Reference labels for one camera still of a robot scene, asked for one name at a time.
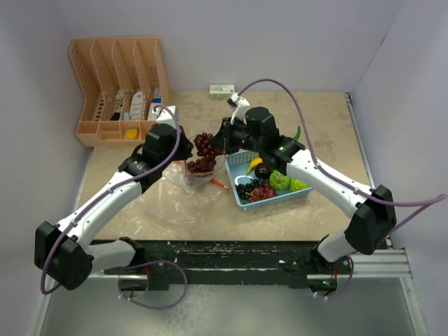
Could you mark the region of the clear zip top bag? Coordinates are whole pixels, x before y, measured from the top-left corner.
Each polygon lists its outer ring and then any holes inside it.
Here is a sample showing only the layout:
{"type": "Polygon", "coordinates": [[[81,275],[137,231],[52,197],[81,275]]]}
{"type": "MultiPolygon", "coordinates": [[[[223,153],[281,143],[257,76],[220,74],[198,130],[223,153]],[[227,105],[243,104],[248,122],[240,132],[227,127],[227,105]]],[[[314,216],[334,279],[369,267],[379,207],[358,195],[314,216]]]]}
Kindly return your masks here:
{"type": "Polygon", "coordinates": [[[202,220],[211,206],[225,192],[230,191],[226,182],[218,180],[224,168],[225,157],[216,158],[216,166],[208,173],[192,174],[186,164],[201,159],[197,153],[185,161],[175,161],[164,170],[156,191],[149,197],[154,205],[150,212],[172,225],[194,225],[202,220]]]}

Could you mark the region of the dark red grape bunch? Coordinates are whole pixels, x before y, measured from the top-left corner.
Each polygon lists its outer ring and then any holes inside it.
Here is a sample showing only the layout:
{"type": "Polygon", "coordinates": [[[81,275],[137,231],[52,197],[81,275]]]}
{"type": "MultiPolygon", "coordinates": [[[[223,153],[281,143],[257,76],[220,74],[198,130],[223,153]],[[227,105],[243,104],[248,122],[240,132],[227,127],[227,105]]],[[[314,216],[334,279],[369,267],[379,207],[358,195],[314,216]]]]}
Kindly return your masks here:
{"type": "Polygon", "coordinates": [[[213,139],[212,133],[199,133],[194,138],[194,145],[197,149],[197,156],[201,159],[213,162],[219,156],[219,153],[211,144],[213,139]]]}

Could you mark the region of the light blue plastic basket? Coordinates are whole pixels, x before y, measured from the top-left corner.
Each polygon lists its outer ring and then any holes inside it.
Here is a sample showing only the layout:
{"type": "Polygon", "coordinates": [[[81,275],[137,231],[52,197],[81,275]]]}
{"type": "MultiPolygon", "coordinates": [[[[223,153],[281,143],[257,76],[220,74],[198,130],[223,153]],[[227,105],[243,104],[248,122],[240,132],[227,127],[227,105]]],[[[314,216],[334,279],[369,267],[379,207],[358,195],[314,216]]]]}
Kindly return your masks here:
{"type": "Polygon", "coordinates": [[[243,211],[306,197],[311,188],[269,168],[257,153],[242,151],[225,159],[234,198],[243,211]]]}

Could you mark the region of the dark blue grape bunch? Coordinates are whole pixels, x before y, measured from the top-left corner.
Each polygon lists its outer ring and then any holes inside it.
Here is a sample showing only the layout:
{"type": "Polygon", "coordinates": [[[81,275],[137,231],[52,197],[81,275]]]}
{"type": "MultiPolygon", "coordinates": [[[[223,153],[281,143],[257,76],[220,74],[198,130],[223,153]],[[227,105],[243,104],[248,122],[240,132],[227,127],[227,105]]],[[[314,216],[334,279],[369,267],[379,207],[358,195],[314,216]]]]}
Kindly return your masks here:
{"type": "Polygon", "coordinates": [[[236,191],[237,191],[237,196],[240,200],[242,201],[249,201],[249,196],[248,194],[257,187],[270,187],[270,184],[266,181],[266,180],[262,180],[262,179],[252,179],[250,182],[248,183],[239,183],[235,186],[236,191]]]}

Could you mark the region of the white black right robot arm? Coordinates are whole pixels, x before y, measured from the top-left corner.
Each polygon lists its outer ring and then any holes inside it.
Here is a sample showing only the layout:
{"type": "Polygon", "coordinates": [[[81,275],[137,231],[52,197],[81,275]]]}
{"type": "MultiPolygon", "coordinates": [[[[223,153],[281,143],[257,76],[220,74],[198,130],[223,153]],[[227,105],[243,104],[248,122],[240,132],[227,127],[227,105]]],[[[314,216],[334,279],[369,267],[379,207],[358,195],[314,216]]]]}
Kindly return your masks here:
{"type": "Polygon", "coordinates": [[[267,108],[255,107],[246,119],[224,118],[212,147],[222,154],[243,149],[258,153],[263,162],[306,183],[335,204],[350,220],[348,227],[330,234],[311,250],[311,266],[327,274],[336,261],[352,253],[371,255],[396,225],[391,191],[358,183],[320,160],[297,140],[280,134],[267,108]]]}

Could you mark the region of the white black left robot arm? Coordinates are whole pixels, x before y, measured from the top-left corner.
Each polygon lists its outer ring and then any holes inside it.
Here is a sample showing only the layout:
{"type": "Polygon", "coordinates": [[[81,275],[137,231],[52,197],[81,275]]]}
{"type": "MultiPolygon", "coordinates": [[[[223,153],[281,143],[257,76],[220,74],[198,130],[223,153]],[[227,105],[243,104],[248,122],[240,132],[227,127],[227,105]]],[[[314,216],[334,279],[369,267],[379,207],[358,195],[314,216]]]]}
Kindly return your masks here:
{"type": "Polygon", "coordinates": [[[128,237],[97,245],[92,241],[123,207],[161,179],[171,162],[190,158],[192,150],[182,127],[164,123],[152,126],[144,143],[81,208],[56,224],[45,221],[37,227],[34,264],[42,275],[71,291],[91,273],[118,267],[128,274],[139,273],[145,261],[142,245],[128,237]]]}

